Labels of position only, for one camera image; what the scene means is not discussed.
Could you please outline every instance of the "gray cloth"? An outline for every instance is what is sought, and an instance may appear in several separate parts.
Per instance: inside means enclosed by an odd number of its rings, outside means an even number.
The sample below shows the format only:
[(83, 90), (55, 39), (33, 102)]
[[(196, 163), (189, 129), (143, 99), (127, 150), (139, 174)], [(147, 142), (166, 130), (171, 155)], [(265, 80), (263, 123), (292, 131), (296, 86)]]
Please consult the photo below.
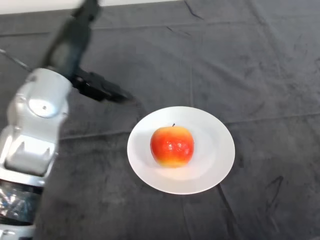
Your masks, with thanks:
[[(76, 91), (36, 239), (320, 238), (319, 0), (188, 0), (104, 8), (83, 60), (139, 105)], [(0, 16), (0, 48), (36, 66), (70, 11)], [(0, 56), (0, 127), (26, 72)], [(146, 114), (192, 106), (236, 147), (220, 185), (177, 196), (132, 171), (126, 145)]]

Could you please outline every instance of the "apple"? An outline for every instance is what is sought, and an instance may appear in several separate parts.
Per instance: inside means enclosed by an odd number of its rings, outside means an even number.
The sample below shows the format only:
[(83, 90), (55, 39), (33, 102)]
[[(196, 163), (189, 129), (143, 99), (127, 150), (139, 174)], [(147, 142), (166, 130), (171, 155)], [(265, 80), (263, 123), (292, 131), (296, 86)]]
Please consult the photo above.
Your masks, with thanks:
[(150, 141), (153, 158), (164, 167), (178, 168), (186, 165), (194, 153), (194, 138), (182, 126), (161, 127)]

